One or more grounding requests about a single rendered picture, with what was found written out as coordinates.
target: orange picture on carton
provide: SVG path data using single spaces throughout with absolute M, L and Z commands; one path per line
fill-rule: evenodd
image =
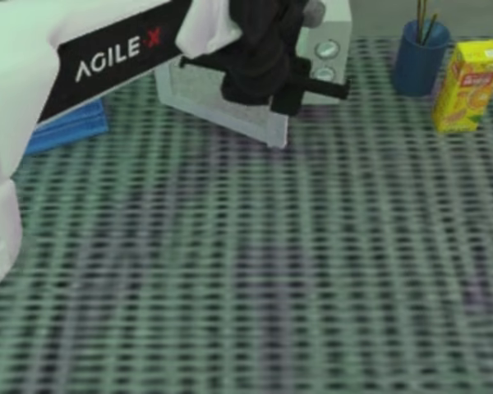
M 493 95 L 493 40 L 458 43 L 433 120 L 440 132 L 474 131 Z

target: pen holder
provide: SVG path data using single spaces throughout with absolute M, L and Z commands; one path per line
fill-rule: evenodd
M 430 22 L 426 21 L 422 38 L 426 37 L 429 26 Z M 451 40 L 447 27 L 435 22 L 425 44 L 419 44 L 417 27 L 417 21 L 404 26 L 392 76 L 396 91 L 411 97 L 431 94 Z

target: yellow juice box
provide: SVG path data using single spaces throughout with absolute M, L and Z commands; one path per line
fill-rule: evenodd
M 493 94 L 493 39 L 458 43 L 433 108 L 439 132 L 474 131 Z

